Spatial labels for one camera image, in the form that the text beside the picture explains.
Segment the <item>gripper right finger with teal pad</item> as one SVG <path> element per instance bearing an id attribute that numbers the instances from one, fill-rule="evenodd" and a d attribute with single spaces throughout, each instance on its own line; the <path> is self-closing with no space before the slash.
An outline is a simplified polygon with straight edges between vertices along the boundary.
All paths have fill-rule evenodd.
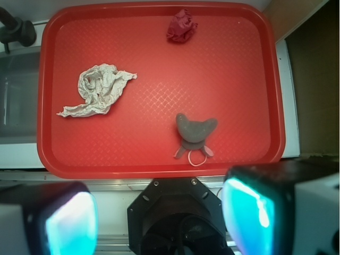
<path id="1" fill-rule="evenodd" d="M 242 254 L 339 254 L 339 163 L 234 166 L 225 175 L 222 210 Z"/>

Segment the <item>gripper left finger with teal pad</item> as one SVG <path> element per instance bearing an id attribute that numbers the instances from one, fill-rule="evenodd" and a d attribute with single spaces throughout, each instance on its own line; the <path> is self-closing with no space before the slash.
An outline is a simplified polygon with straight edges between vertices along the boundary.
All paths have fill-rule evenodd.
<path id="1" fill-rule="evenodd" d="M 1 254 L 94 254 L 95 197 L 78 181 L 1 188 Z"/>

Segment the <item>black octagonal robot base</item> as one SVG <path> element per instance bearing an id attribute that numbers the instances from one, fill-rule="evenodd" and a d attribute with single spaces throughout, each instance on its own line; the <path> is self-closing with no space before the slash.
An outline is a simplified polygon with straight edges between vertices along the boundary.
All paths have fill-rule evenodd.
<path id="1" fill-rule="evenodd" d="M 234 254 L 222 201 L 197 178 L 153 179 L 127 209 L 134 254 Z"/>

